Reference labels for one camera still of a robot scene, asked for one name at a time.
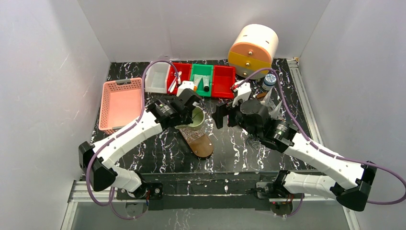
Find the white toothbrush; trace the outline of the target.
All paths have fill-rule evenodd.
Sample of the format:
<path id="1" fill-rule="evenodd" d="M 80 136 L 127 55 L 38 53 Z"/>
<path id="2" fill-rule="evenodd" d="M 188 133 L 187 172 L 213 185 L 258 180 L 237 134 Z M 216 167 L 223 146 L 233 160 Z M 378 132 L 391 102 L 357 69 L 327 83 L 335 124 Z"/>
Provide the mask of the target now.
<path id="1" fill-rule="evenodd" d="M 169 92 L 170 93 L 173 93 L 175 88 L 181 83 L 181 75 L 182 75 L 181 71 L 176 72 L 174 74 L 174 79 L 173 79 L 171 85 L 169 86 Z"/>

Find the clear wooden-ended toothbrush holder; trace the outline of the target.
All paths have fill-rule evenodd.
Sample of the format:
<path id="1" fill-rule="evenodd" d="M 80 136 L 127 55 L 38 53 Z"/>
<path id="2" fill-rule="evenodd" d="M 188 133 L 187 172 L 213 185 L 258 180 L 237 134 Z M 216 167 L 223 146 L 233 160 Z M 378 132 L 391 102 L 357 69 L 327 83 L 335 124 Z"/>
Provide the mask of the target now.
<path id="1" fill-rule="evenodd" d="M 267 92 L 263 92 L 263 93 L 259 93 L 256 96 L 256 99 L 259 101 L 259 110 L 258 110 L 258 112 L 259 112 L 259 115 L 260 115 L 261 119 L 264 120 L 264 121 L 268 120 L 268 119 L 273 119 L 273 118 L 271 118 L 271 111 L 275 108 L 275 106 L 278 105 L 278 103 L 280 101 L 282 101 L 282 100 L 280 100 L 280 101 L 278 101 L 278 103 L 274 103 L 273 100 L 271 100 L 271 106 L 270 107 L 264 106 L 260 102 L 261 102 L 261 100 L 264 98 L 264 96 L 266 94 L 267 94 Z M 286 121 L 286 119 L 282 116 L 282 106 L 281 106 L 281 110 L 280 110 L 280 115 L 279 115 L 278 119 L 276 119 L 276 120 Z"/>

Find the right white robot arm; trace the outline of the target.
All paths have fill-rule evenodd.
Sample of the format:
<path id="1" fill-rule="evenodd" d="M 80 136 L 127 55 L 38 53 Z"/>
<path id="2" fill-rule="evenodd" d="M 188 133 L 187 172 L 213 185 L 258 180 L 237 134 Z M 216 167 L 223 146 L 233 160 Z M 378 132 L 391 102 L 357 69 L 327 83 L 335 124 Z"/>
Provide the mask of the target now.
<path id="1" fill-rule="evenodd" d="M 265 147 L 299 159 L 322 173 L 309 175 L 281 170 L 273 182 L 257 189 L 260 194 L 280 197 L 312 194 L 335 199 L 354 211 L 365 209 L 377 171 L 369 162 L 348 162 L 340 160 L 338 154 L 324 154 L 322 146 L 306 140 L 295 126 L 271 117 L 268 108 L 255 99 L 238 102 L 236 106 L 218 104 L 212 113 L 218 129 L 223 127 L 225 116 L 228 127 L 239 126 Z"/>

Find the orange cap toothpaste tube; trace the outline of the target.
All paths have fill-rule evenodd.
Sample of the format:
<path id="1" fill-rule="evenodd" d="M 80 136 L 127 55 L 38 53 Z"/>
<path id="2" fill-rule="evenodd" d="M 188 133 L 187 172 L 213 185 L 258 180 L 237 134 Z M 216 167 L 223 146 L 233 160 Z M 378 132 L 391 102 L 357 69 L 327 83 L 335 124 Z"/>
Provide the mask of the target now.
<path id="1" fill-rule="evenodd" d="M 197 91 L 200 81 L 201 81 L 201 79 L 194 79 L 194 81 L 193 81 L 193 84 L 194 84 L 193 90 L 194 91 Z"/>

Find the black cap toothpaste tube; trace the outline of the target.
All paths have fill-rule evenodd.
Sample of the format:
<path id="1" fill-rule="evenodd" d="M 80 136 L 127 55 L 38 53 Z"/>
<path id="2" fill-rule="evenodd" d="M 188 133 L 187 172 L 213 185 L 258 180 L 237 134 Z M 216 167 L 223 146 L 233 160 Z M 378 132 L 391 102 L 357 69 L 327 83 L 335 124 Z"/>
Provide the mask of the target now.
<path id="1" fill-rule="evenodd" d="M 203 75 L 202 80 L 203 80 L 203 90 L 205 92 L 209 92 L 209 90 L 210 90 L 210 76 Z"/>

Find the green ceramic mug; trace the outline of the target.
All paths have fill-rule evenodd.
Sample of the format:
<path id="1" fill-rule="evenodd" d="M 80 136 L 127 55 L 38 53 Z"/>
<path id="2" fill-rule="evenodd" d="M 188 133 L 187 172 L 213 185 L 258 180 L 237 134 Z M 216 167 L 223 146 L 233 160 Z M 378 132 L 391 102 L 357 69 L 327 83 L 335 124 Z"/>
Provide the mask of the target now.
<path id="1" fill-rule="evenodd" d="M 176 129 L 189 128 L 191 130 L 197 131 L 202 128 L 204 121 L 205 121 L 204 111 L 201 107 L 197 106 L 192 111 L 192 123 L 188 125 L 179 125 L 176 126 L 175 128 Z"/>

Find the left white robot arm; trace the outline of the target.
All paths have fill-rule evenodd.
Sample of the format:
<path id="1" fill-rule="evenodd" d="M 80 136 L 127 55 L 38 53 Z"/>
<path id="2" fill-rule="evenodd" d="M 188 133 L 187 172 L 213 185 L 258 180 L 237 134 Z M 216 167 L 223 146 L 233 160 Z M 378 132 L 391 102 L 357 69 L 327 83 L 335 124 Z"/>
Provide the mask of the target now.
<path id="1" fill-rule="evenodd" d="M 151 102 L 143 113 L 107 138 L 79 145 L 79 165 L 86 176 L 86 186 L 93 192 L 115 187 L 134 196 L 142 196 L 148 183 L 139 172 L 116 165 L 116 162 L 140 143 L 170 127 L 192 124 L 192 113 L 202 98 L 192 89 L 178 96 L 164 96 Z"/>

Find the clear acrylic holder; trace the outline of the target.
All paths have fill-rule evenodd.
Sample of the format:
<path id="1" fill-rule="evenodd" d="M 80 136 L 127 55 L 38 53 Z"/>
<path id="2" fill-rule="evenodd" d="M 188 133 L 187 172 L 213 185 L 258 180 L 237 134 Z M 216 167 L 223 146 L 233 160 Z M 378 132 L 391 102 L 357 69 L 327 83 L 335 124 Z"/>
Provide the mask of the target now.
<path id="1" fill-rule="evenodd" d="M 184 139 L 186 140 L 187 143 L 192 143 L 196 139 L 200 138 L 201 136 L 205 135 L 205 133 L 202 131 L 202 129 L 195 130 L 190 127 L 186 128 L 181 128 L 180 132 Z"/>

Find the red cap toothpaste tube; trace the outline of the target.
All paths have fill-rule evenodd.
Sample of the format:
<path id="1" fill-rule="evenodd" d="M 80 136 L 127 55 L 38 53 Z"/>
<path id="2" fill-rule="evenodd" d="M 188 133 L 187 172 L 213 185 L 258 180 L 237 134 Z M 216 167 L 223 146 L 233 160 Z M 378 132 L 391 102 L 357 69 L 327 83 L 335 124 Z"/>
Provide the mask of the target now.
<path id="1" fill-rule="evenodd" d="M 261 104 L 264 106 L 271 106 L 271 94 L 272 94 L 273 87 L 267 92 L 264 98 L 261 100 Z"/>

